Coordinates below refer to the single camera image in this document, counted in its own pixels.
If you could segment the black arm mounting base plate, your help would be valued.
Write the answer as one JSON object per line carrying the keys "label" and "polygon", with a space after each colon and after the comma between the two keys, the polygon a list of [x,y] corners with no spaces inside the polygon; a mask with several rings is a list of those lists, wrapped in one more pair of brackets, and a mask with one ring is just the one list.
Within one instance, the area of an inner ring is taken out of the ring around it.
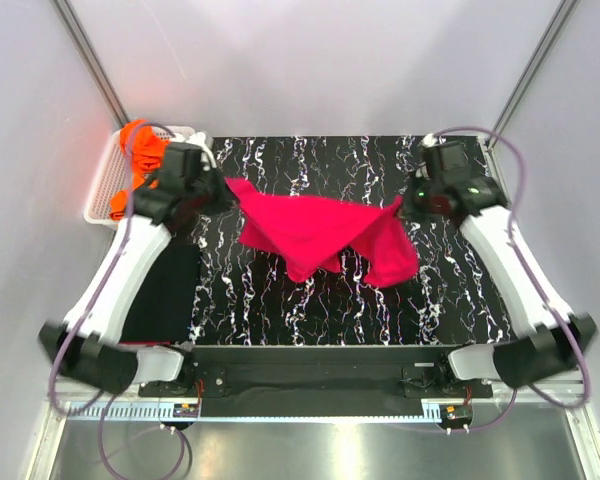
{"label": "black arm mounting base plate", "polygon": [[482,380],[458,380],[446,364],[449,346],[197,346],[173,380],[141,380],[149,395],[207,398],[257,389],[275,392],[375,390],[406,398],[477,399],[492,395]]}

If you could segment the magenta pink t shirt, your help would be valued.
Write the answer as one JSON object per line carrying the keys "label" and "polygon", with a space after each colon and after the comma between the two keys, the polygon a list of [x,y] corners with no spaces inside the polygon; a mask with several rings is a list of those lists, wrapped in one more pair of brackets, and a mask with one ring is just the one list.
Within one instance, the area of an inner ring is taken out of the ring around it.
{"label": "magenta pink t shirt", "polygon": [[341,271],[338,254],[350,247],[369,262],[364,282],[386,288],[419,271],[415,247],[397,217],[402,200],[387,207],[319,196],[264,194],[245,179],[226,180],[246,223],[240,242],[281,256],[288,277],[301,283],[317,270]]}

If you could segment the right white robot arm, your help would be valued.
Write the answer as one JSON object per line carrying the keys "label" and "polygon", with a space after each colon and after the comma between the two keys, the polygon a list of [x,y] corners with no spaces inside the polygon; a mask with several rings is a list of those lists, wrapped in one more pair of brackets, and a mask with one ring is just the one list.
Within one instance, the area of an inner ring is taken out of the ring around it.
{"label": "right white robot arm", "polygon": [[590,315],[573,312],[530,252],[515,218],[521,197],[507,198],[497,180],[470,166],[462,143],[441,132],[426,135],[419,151],[420,164],[403,195],[403,217],[440,216],[454,224],[486,267],[515,335],[509,342],[453,349],[434,371],[437,390],[456,396],[470,380],[534,388],[573,369],[588,387],[584,353],[597,326]]}

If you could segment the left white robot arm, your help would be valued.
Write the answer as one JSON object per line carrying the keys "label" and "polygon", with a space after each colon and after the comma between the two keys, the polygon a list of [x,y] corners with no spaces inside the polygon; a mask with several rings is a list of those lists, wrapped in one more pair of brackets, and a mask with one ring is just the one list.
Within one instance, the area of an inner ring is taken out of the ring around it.
{"label": "left white robot arm", "polygon": [[135,384],[161,382],[176,396],[195,386],[186,352],[171,346],[120,344],[126,317],[156,260],[197,215],[226,210],[228,188],[206,134],[174,136],[162,168],[130,190],[125,216],[87,290],[62,323],[45,323],[39,341],[52,362],[48,396],[64,377],[120,395]]}

